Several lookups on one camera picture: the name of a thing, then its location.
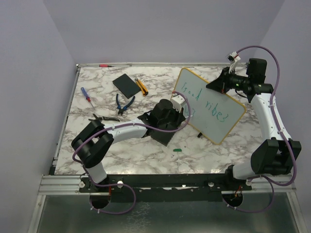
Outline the yellow framed whiteboard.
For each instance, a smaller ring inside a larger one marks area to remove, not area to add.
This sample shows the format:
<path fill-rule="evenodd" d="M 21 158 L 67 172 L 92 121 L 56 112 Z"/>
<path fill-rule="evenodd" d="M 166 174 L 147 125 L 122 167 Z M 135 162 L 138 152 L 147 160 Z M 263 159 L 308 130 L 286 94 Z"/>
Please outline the yellow framed whiteboard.
<path fill-rule="evenodd" d="M 206 88 L 208 82 L 188 68 L 182 68 L 174 90 L 187 97 L 182 104 L 189 124 L 212 143 L 219 145 L 240 121 L 246 107 L 227 94 Z"/>

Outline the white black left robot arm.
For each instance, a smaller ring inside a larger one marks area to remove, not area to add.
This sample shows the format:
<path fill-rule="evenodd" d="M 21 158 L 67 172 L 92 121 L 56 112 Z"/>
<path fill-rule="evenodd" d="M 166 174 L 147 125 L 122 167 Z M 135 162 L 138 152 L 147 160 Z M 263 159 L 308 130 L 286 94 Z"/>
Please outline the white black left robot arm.
<path fill-rule="evenodd" d="M 171 100 L 161 99 L 153 110 L 132 121 L 104 125 L 99 120 L 91 121 L 72 141 L 71 147 L 80 163 L 91 177 L 90 185 L 100 192 L 107 187 L 107 173 L 102 160 L 109 148 L 116 143 L 132 138 L 151 137 L 167 146 L 181 124 L 184 116 L 184 99 L 175 96 Z"/>

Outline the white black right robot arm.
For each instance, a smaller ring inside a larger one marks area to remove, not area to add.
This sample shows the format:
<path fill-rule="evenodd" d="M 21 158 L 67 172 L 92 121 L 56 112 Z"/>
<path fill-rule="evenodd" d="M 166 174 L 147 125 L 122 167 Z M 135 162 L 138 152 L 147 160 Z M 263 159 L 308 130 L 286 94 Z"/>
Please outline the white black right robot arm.
<path fill-rule="evenodd" d="M 240 60 L 238 54 L 233 53 L 228 59 L 230 66 L 223 68 L 220 76 L 206 87 L 222 94 L 231 89 L 242 91 L 255 110 L 263 138 L 263 143 L 252 153 L 249 162 L 234 165 L 233 173 L 224 176 L 224 186 L 234 190 L 241 180 L 247 178 L 289 174 L 301 152 L 301 144 L 292 140 L 286 131 L 276 107 L 276 98 L 272 95 L 273 86 L 265 83 L 266 60 L 249 59 L 246 76 L 240 76 L 235 72 Z"/>

